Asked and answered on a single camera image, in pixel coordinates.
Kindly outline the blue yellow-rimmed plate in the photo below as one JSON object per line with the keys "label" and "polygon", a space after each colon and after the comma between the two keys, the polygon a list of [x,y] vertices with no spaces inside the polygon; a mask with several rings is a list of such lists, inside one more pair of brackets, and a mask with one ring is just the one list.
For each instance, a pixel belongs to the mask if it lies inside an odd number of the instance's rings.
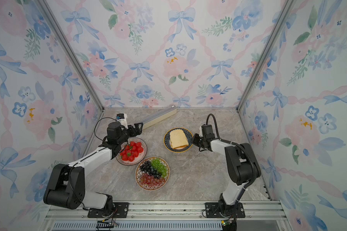
{"label": "blue yellow-rimmed plate", "polygon": [[192,133],[185,128],[173,128],[169,130],[163,139],[165,147],[174,153],[183,153],[191,148]]}

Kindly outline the plastic wrap dispenser box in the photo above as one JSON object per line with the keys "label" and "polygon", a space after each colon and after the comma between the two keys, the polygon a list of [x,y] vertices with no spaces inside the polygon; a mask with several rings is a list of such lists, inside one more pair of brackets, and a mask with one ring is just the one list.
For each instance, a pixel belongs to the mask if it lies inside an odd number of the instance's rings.
{"label": "plastic wrap dispenser box", "polygon": [[172,105],[168,108],[162,109],[152,115],[149,115],[145,119],[141,121],[143,123],[143,130],[146,130],[147,128],[175,115],[177,113],[177,107],[175,105]]}

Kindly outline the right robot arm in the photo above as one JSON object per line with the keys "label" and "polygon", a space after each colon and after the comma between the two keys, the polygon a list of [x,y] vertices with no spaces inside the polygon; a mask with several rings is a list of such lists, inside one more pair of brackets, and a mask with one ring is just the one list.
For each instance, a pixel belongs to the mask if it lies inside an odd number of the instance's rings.
{"label": "right robot arm", "polygon": [[218,201],[219,212],[224,217],[236,217],[236,208],[245,191],[260,177],[261,170],[249,143],[236,143],[216,138],[211,125],[202,125],[192,143],[200,151],[211,151],[226,157],[229,182]]}

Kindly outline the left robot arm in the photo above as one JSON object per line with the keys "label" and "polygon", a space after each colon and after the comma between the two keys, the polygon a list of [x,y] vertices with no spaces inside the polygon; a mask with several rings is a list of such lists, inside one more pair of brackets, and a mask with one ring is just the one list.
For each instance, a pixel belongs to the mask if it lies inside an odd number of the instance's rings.
{"label": "left robot arm", "polygon": [[69,164],[56,165],[50,175],[43,202],[61,208],[100,210],[111,214],[114,211],[111,195],[88,192],[86,176],[100,165],[112,160],[122,151],[122,145],[129,138],[142,133],[143,123],[125,126],[121,120],[114,121],[107,127],[107,136],[102,139],[97,149],[90,154]]}

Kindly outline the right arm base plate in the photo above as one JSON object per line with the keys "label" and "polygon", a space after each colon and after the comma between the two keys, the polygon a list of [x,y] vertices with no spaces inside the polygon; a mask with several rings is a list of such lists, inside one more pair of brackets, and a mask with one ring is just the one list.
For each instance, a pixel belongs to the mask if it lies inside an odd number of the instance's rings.
{"label": "right arm base plate", "polygon": [[206,202],[203,215],[206,218],[224,218],[224,219],[246,217],[242,203],[238,203],[236,208],[234,208],[234,206],[225,205],[223,207],[223,210],[221,210],[218,202],[216,203]]}

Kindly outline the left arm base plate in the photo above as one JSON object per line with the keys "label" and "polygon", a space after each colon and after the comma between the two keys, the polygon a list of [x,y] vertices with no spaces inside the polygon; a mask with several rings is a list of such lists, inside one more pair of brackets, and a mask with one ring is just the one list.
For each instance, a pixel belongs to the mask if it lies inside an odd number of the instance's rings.
{"label": "left arm base plate", "polygon": [[128,202],[114,202],[111,211],[105,209],[91,208],[88,212],[88,218],[127,218],[129,203]]}

